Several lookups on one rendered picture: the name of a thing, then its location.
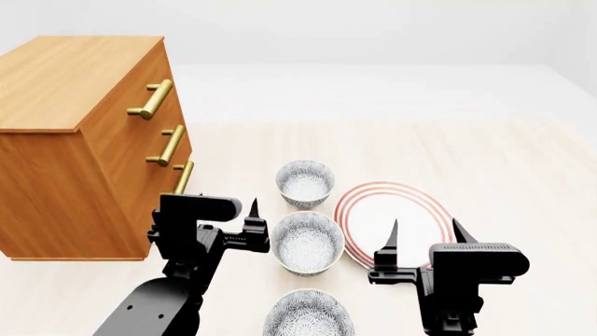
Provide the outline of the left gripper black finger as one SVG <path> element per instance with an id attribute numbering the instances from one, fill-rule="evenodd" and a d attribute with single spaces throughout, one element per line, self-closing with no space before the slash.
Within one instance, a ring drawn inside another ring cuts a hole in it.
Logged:
<path id="1" fill-rule="evenodd" d="M 257 236 L 269 236 L 267 221 L 260 217 L 257 198 L 253 200 L 249 215 L 244 219 L 244 232 Z"/>

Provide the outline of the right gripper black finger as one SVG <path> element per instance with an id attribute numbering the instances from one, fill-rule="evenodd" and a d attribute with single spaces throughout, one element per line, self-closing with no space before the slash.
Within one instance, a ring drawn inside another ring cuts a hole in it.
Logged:
<path id="1" fill-rule="evenodd" d="M 472 234 L 466 231 L 464 226 L 462 226 L 461 223 L 455 217 L 452 219 L 452 230 L 456 243 L 474 244 L 479 242 L 475 237 L 472 236 Z"/>
<path id="2" fill-rule="evenodd" d="M 395 220 L 392 231 L 385 245 L 374 253 L 375 269 L 396 269 L 397 268 L 397 236 L 398 221 Z"/>

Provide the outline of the small grey patterned bowl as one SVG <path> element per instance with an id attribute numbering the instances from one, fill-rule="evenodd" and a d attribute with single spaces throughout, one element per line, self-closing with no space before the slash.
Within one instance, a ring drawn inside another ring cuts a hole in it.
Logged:
<path id="1" fill-rule="evenodd" d="M 298 209 L 312 209 L 329 197 L 335 176 L 319 161 L 291 161 L 277 171 L 275 184 L 287 203 Z"/>

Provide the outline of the white plate with red rings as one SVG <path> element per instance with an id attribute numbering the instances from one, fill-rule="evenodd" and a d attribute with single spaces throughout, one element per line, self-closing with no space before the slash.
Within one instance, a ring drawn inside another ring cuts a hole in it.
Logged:
<path id="1" fill-rule="evenodd" d="M 427 267 L 431 245 L 455 242 L 450 212 L 427 193 L 395 181 L 351 187 L 339 197 L 333 218 L 346 254 L 367 269 L 393 228 L 398 228 L 397 265 L 402 268 Z"/>

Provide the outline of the wooden three-drawer cabinet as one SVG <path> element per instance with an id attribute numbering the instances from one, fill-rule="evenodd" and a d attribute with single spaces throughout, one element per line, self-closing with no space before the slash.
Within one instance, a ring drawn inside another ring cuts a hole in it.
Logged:
<path id="1" fill-rule="evenodd" d="M 192 147 L 159 35 L 45 35 L 0 56 L 0 252 L 14 260 L 141 260 L 160 195 Z M 185 126 L 167 167 L 159 156 Z"/>

